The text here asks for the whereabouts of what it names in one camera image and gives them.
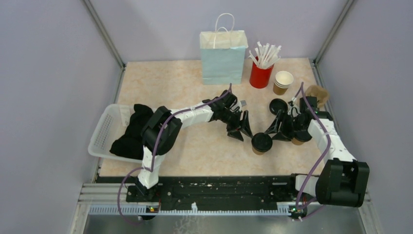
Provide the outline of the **black plastic cup lid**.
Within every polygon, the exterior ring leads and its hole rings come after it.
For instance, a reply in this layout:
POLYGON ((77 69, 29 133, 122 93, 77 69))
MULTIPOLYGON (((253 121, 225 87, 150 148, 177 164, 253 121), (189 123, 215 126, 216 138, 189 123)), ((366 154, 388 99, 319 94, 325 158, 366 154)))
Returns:
POLYGON ((308 131, 295 131, 294 139, 300 142, 308 142, 312 139, 312 136, 308 133, 308 131))

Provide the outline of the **brown paper coffee cup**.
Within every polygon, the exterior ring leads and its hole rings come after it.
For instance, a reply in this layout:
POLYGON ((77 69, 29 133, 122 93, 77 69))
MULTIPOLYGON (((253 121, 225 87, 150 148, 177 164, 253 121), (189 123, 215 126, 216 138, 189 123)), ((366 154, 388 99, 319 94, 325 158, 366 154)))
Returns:
POLYGON ((291 142, 292 142, 293 144, 295 144, 295 145, 303 145, 306 141, 303 141, 303 140, 301 140, 301 139, 299 139, 299 138, 293 138, 293 139, 291 140, 291 142))

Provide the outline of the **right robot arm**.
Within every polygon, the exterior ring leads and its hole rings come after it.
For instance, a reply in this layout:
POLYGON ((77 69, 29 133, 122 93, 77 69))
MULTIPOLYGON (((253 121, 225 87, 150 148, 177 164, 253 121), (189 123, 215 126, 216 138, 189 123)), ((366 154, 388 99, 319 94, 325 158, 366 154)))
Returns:
POLYGON ((323 205, 361 207, 370 168, 346 149, 333 117, 321 111, 317 101, 306 96, 299 99, 298 106, 279 98, 269 104, 275 119, 265 131, 267 138, 296 144, 314 140, 321 153, 307 175, 296 175, 295 182, 286 186, 286 196, 298 201, 307 194, 323 205))

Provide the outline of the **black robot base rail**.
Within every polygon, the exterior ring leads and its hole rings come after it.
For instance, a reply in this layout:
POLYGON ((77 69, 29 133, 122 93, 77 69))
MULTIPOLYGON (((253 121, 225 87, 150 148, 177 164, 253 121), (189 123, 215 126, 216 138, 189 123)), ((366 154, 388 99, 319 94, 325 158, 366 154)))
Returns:
POLYGON ((303 218, 308 209, 297 209, 295 176, 162 176, 151 189, 143 189, 129 176, 120 200, 125 205, 148 205, 150 210, 189 210, 192 203, 202 211, 276 210, 288 205, 291 218, 303 218))

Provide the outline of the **light blue paper bag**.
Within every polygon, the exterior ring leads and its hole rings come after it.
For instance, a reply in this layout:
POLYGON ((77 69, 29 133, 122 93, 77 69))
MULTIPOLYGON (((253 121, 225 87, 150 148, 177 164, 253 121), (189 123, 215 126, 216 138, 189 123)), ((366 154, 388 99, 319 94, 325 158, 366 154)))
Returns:
POLYGON ((245 51, 248 48, 244 30, 234 30, 235 17, 222 13, 215 22, 214 31, 199 34, 204 85, 240 84, 242 81, 245 51), (232 26, 219 26, 222 16, 232 17, 232 26))

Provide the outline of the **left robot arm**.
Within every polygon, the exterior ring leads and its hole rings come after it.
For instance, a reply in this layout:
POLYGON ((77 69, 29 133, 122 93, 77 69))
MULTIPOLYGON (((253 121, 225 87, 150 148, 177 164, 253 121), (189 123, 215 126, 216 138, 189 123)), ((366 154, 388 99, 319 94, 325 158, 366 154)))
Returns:
POLYGON ((165 155, 174 146, 180 131, 191 125, 221 121, 226 124, 227 136, 243 141, 243 136, 253 137, 248 111, 242 111, 244 101, 239 101, 231 90, 214 98, 183 109, 170 110, 159 107, 143 127, 143 159, 138 174, 137 194, 144 201, 156 196, 160 166, 165 155))

